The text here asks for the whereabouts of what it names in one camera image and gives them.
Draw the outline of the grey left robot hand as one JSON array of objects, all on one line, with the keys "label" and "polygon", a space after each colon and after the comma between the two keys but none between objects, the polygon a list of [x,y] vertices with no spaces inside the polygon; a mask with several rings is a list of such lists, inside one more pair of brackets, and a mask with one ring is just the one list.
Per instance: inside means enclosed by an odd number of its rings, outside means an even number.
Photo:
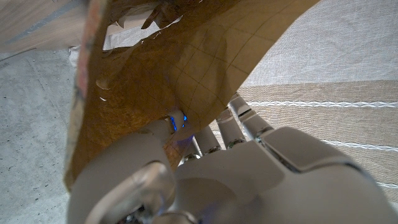
[{"label": "grey left robot hand", "polygon": [[176,170],[169,113],[112,143],[72,187],[68,223],[396,223],[397,212],[350,157],[294,128],[274,129],[239,96],[187,141]]}]

